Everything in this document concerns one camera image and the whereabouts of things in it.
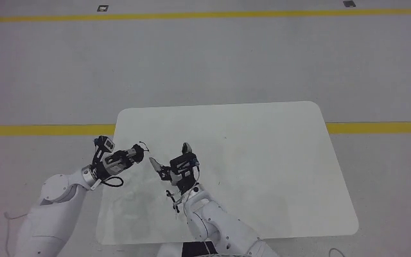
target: robotic hand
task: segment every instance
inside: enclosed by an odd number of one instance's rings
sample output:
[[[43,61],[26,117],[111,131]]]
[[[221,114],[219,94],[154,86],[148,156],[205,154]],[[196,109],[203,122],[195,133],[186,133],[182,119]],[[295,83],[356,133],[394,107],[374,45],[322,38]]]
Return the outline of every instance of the robotic hand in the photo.
[[[166,191],[166,194],[172,199],[173,209],[177,213],[179,213],[178,205],[183,205],[187,225],[196,241],[204,242],[210,239],[219,254],[278,256],[264,241],[260,240],[253,228],[228,214],[224,207],[198,183],[200,163],[188,143],[183,144],[182,155],[171,160],[170,166],[163,166],[154,158],[150,158],[150,162],[161,180],[170,181],[179,189],[180,199],[177,201],[174,199],[177,193]],[[197,179],[194,177],[194,167],[198,170]],[[163,252],[165,250],[161,249],[158,256]]]
[[[71,175],[56,174],[44,182],[40,198],[20,228],[15,257],[57,256],[73,233],[85,193],[95,190],[99,184],[121,186],[123,180],[116,175],[140,163],[147,151],[136,144],[131,149],[103,157],[113,151],[114,143],[100,136],[94,145],[96,153],[92,164]],[[118,179],[121,184],[109,184],[107,181],[111,179]]]

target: gray floor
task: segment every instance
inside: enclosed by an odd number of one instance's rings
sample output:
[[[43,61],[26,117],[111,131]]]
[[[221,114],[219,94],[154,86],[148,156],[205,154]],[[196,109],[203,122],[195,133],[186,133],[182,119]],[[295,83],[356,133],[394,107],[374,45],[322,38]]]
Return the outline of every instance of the gray floor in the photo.
[[[410,8],[409,1],[356,1]],[[0,15],[95,14],[98,1],[11,1]],[[111,13],[331,10],[341,1],[107,1]],[[411,121],[410,16],[0,22],[0,124],[115,123],[129,107],[311,100],[326,121]],[[45,179],[89,164],[93,137],[0,137],[0,212],[27,212]],[[411,134],[331,137],[360,229],[269,240],[283,256],[410,256]],[[61,256],[155,256],[99,245],[101,189]],[[11,245],[21,220],[12,222]],[[0,219],[0,231],[5,221]],[[0,233],[3,250],[4,233]]]

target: white table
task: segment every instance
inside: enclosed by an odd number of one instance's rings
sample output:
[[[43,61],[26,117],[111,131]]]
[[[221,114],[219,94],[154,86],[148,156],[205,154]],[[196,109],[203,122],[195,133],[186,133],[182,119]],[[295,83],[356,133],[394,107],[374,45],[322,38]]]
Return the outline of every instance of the white table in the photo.
[[[262,238],[351,235],[358,229],[333,145],[312,102],[126,109],[116,150],[144,141],[162,164],[188,142],[200,182]],[[104,187],[97,225],[101,244],[192,241],[147,157]]]

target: white tabletop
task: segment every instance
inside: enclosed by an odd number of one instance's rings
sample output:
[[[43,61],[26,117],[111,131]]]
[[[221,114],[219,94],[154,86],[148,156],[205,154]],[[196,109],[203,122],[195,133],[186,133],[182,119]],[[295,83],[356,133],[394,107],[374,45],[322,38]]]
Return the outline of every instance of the white tabletop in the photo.
[[[351,235],[353,204],[319,107],[312,102],[126,109],[116,150],[144,141],[158,162],[188,142],[200,161],[200,183],[262,238]],[[177,218],[147,157],[104,187],[97,225],[101,244],[193,241]]]

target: black cable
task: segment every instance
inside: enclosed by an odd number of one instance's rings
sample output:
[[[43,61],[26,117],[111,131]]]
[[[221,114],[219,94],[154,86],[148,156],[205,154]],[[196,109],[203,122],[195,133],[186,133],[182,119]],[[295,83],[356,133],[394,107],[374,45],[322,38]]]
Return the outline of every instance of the black cable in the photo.
[[[109,184],[107,183],[107,181],[110,181],[112,179],[118,179],[121,183],[120,184]],[[101,182],[102,184],[106,185],[106,186],[110,186],[111,188],[119,188],[120,186],[124,185],[124,180],[120,177],[109,177],[108,179],[106,179],[105,181]]]

